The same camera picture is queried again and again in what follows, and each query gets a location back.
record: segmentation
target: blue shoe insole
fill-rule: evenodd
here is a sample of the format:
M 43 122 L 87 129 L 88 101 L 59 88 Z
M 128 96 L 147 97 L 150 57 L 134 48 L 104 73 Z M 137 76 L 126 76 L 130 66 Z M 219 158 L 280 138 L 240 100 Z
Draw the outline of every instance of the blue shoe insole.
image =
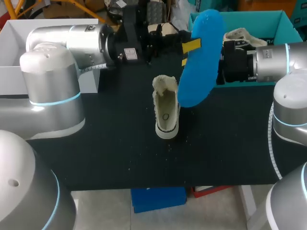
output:
M 188 53 L 178 87 L 178 102 L 193 107 L 203 101 L 216 85 L 225 24 L 216 10 L 203 11 L 195 20 L 192 39 L 201 39 L 201 47 Z

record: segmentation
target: white label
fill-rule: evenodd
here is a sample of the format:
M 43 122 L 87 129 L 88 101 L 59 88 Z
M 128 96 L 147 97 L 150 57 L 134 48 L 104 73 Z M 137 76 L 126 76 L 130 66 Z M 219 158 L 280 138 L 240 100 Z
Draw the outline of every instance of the white label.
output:
M 120 8 L 123 8 L 125 7 L 127 4 L 123 1 L 123 0 L 118 0 L 116 2 L 116 4 L 120 7 Z
M 127 60 L 137 60 L 138 59 L 135 48 L 125 48 L 124 51 L 125 51 Z

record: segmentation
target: white cable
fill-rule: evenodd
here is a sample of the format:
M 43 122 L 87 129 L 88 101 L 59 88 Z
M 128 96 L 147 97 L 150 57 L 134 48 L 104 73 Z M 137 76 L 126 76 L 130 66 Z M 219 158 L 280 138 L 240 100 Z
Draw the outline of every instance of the white cable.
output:
M 277 164 L 275 162 L 274 154 L 273 154 L 273 147 L 272 147 L 272 123 L 273 123 L 273 114 L 274 114 L 274 103 L 272 103 L 270 114 L 269 114 L 269 121 L 268 121 L 268 144 L 269 144 L 269 153 L 271 157 L 272 165 L 275 169 L 276 175 L 281 180 L 283 177 L 280 174 Z
M 80 70 L 80 75 L 85 73 L 85 72 L 92 71 L 94 69 L 107 69 L 107 68 L 108 67 L 106 66 L 106 63 L 100 64 L 100 65 L 95 65 L 95 66 L 90 66 L 90 67 L 87 67 L 85 69 L 81 69 Z

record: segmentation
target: black work surface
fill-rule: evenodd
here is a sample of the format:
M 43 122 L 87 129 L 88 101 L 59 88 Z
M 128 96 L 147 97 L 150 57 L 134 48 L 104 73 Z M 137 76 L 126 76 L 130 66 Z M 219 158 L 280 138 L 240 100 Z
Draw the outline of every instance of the black work surface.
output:
M 100 93 L 82 94 L 85 126 L 29 143 L 70 190 L 272 184 L 267 142 L 272 86 L 216 88 L 180 110 L 174 140 L 155 133 L 152 80 L 181 75 L 181 58 L 102 72 Z M 282 175 L 307 161 L 307 148 L 273 135 Z

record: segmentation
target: tiled floor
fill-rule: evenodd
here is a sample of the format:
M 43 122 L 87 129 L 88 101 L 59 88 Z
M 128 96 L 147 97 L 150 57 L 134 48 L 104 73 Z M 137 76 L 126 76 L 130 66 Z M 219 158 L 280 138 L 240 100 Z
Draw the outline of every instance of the tiled floor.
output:
M 269 185 L 253 186 L 256 203 L 267 195 Z M 237 188 L 189 197 L 182 206 L 135 214 L 130 190 L 80 191 L 75 230 L 246 230 Z

